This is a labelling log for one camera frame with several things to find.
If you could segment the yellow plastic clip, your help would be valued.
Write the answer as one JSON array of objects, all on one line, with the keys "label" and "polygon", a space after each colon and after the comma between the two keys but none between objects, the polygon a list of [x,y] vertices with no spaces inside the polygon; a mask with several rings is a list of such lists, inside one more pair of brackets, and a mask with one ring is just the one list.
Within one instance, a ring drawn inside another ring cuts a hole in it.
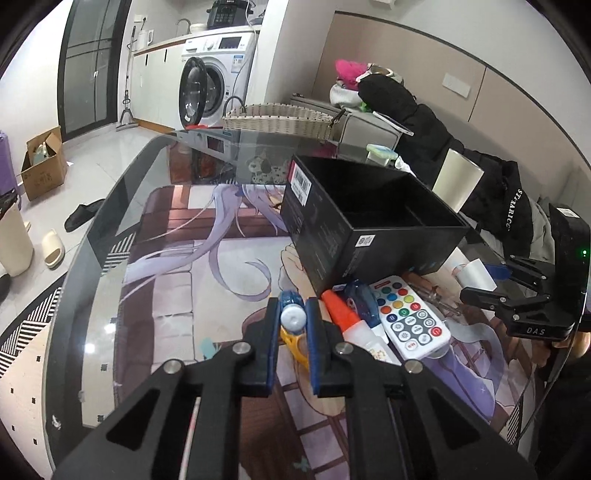
[{"label": "yellow plastic clip", "polygon": [[290,354],[293,355],[297,364],[303,366],[307,371],[310,370],[306,342],[307,335],[305,331],[294,333],[284,327],[280,327],[280,338],[283,340],[283,344],[287,346]]}]

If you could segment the white remote colourful buttons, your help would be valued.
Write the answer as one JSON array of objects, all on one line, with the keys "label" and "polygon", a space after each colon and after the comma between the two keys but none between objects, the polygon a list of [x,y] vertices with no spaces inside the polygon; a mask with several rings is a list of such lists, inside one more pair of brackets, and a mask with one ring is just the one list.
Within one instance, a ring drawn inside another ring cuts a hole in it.
[{"label": "white remote colourful buttons", "polygon": [[401,358],[438,359],[450,347],[451,332],[419,294],[398,276],[370,284],[384,331]]}]

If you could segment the blue bottle white cap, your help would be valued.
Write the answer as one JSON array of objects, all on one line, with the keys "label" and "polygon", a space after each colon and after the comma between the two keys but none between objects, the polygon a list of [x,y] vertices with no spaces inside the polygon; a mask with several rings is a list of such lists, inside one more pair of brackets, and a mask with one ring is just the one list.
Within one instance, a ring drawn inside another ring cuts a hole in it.
[{"label": "blue bottle white cap", "polygon": [[280,293],[280,324],[290,332],[304,331],[307,326],[307,312],[304,308],[304,300],[294,290],[286,290]]}]

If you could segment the glue bottle orange cap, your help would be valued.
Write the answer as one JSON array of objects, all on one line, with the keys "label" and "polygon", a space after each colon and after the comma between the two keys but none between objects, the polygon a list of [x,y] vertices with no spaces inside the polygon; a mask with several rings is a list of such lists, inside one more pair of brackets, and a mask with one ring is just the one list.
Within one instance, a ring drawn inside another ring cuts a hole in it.
[{"label": "glue bottle orange cap", "polygon": [[346,302],[332,290],[322,294],[322,302],[328,309],[332,323],[341,329],[342,337],[351,344],[369,352],[376,360],[400,366],[401,362],[384,340],[374,333]]}]

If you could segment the black jacket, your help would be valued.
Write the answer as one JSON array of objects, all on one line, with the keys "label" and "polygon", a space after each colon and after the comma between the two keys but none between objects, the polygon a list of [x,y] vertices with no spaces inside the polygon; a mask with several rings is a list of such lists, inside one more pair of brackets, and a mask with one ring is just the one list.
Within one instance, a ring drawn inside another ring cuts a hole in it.
[{"label": "black jacket", "polygon": [[534,238],[532,207],[522,188],[516,162],[465,147],[429,106],[417,102],[409,90],[392,78],[370,75],[360,81],[358,90],[370,110],[413,133],[401,138],[397,152],[428,187],[435,185],[449,150],[480,167],[483,176],[461,212],[499,240],[505,255],[530,255]]}]

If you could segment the cream white cup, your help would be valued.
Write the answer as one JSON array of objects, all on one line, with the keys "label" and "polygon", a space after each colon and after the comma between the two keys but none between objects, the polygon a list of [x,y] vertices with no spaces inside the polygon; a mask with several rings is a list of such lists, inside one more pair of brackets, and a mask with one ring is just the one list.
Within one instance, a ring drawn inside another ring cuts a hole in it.
[{"label": "cream white cup", "polygon": [[449,149],[433,192],[458,213],[483,175],[484,171],[477,164],[457,151]]}]

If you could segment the anime desk mat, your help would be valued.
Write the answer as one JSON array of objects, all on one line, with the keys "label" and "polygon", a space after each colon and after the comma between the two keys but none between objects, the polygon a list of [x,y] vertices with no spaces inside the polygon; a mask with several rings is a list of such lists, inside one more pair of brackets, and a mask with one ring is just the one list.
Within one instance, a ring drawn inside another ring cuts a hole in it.
[{"label": "anime desk mat", "polygon": [[[315,296],[280,217],[283,189],[165,186],[140,216],[124,275],[115,393],[124,399],[165,361],[211,359],[273,297],[294,296],[301,325]],[[273,393],[243,404],[239,474],[247,479],[346,479],[346,402],[311,389],[304,331],[280,330]]]}]

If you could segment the black organizer box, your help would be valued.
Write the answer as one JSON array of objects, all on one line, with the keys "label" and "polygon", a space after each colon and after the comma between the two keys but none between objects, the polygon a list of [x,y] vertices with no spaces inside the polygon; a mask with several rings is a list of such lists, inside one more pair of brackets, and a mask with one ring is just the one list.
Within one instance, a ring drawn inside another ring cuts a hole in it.
[{"label": "black organizer box", "polygon": [[295,155],[280,215],[315,293],[437,271],[469,224],[410,173]]}]

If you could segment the green sponge pack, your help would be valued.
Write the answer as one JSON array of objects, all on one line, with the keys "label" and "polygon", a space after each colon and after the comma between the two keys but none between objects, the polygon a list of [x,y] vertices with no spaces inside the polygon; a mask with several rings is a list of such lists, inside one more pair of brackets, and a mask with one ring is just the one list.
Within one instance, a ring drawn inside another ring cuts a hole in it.
[{"label": "green sponge pack", "polygon": [[391,163],[396,163],[399,159],[397,152],[382,145],[368,144],[367,153],[370,161],[384,167],[388,167]]}]

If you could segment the grey storage box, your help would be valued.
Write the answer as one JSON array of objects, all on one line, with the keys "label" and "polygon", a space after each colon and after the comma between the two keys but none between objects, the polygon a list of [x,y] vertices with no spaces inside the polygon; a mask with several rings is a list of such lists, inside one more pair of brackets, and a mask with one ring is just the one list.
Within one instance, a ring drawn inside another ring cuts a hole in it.
[{"label": "grey storage box", "polygon": [[395,150],[404,136],[413,137],[414,133],[386,115],[342,109],[332,120],[328,142],[338,158],[365,163],[367,145]]}]

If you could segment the beige slipper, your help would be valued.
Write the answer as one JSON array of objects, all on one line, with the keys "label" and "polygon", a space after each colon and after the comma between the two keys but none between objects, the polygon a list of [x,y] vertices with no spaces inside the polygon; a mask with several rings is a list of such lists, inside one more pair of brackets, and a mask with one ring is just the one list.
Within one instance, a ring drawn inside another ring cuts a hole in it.
[{"label": "beige slipper", "polygon": [[41,248],[45,266],[49,270],[55,270],[65,257],[64,244],[55,230],[50,230],[43,236]]}]

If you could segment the black slipper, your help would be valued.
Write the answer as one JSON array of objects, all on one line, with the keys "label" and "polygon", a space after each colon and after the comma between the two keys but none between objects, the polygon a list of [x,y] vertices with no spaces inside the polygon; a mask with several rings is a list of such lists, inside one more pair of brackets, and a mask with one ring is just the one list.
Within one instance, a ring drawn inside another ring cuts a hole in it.
[{"label": "black slipper", "polygon": [[85,223],[92,220],[104,203],[103,199],[96,200],[90,204],[79,204],[64,222],[64,230],[71,233]]}]

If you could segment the pink plush item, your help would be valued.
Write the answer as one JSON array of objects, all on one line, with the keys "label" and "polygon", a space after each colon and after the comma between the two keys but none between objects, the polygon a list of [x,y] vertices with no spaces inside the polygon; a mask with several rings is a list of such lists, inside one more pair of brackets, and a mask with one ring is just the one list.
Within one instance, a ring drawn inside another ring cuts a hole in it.
[{"label": "pink plush item", "polygon": [[342,83],[346,89],[358,89],[358,78],[368,70],[367,63],[353,62],[344,59],[335,60],[335,72],[337,80]]}]

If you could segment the woven wicker basket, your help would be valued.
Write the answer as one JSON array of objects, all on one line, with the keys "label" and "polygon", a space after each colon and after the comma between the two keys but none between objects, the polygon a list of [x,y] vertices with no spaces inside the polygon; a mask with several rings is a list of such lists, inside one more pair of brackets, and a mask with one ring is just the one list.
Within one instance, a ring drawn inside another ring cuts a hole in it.
[{"label": "woven wicker basket", "polygon": [[222,118],[225,129],[293,135],[328,140],[338,114],[327,114],[297,105],[266,103],[240,106]]}]

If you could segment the cream trash bin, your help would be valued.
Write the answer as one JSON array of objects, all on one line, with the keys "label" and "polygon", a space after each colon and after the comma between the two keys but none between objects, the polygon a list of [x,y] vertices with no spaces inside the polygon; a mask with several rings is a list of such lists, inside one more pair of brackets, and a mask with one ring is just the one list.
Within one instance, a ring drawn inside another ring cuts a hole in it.
[{"label": "cream trash bin", "polygon": [[31,265],[34,247],[12,189],[1,196],[0,261],[8,275],[16,277]]}]

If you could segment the floor mop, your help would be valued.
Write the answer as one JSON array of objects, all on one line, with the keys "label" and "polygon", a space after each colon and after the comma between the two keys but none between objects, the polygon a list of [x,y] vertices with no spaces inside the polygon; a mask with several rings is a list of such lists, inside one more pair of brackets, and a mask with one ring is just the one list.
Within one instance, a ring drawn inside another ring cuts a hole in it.
[{"label": "floor mop", "polygon": [[136,27],[132,27],[131,31],[131,39],[130,42],[127,44],[127,59],[126,59],[126,68],[125,68],[125,83],[124,83],[124,96],[122,100],[123,109],[119,116],[119,120],[116,124],[115,130],[117,132],[137,128],[138,124],[134,119],[132,110],[131,110],[131,98],[129,93],[129,83],[130,83],[130,76],[131,76],[131,69],[132,69],[132,59],[133,59],[133,46],[135,43],[135,33]]}]

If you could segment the cardboard box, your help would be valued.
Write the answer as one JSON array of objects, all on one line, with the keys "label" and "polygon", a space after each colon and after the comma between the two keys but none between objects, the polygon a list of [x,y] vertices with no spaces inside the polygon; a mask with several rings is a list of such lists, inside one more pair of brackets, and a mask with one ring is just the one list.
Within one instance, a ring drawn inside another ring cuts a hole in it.
[{"label": "cardboard box", "polygon": [[21,180],[29,201],[61,186],[68,171],[61,129],[56,126],[27,142]]}]

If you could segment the white washing machine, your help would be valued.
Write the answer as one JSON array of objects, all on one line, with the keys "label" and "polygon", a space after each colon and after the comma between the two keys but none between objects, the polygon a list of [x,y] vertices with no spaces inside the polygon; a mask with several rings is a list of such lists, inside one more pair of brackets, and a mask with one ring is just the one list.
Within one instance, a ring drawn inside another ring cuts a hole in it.
[{"label": "white washing machine", "polygon": [[221,127],[224,115],[245,101],[258,39],[256,31],[235,28],[184,43],[178,91],[183,128]]}]

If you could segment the purple rolled mat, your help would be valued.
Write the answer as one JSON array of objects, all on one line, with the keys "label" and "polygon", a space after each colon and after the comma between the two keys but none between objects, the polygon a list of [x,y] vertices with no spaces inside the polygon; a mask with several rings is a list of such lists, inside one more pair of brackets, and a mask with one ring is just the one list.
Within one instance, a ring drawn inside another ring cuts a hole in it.
[{"label": "purple rolled mat", "polygon": [[4,195],[16,188],[17,181],[11,159],[9,140],[4,132],[0,132],[0,194]]}]

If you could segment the black rice cooker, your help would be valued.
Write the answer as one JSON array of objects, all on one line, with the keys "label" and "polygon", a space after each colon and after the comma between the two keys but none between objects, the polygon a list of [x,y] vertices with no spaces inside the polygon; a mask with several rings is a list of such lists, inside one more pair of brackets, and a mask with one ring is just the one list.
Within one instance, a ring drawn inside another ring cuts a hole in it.
[{"label": "black rice cooker", "polygon": [[253,13],[252,2],[243,0],[215,0],[207,10],[207,29],[245,25]]}]

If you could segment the black framed glass door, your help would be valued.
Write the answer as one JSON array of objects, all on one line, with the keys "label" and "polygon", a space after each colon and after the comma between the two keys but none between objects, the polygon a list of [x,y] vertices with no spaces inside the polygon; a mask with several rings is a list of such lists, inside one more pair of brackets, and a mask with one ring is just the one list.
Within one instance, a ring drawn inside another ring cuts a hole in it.
[{"label": "black framed glass door", "polygon": [[119,61],[131,3],[78,0],[66,21],[57,74],[62,138],[116,121]]}]

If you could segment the white wall switch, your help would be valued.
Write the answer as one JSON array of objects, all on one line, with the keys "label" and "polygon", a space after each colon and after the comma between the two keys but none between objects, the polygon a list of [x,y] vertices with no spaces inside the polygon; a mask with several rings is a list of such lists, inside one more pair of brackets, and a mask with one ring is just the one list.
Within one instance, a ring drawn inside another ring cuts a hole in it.
[{"label": "white wall switch", "polygon": [[449,73],[444,75],[442,86],[456,93],[462,98],[468,99],[470,96],[471,85]]}]

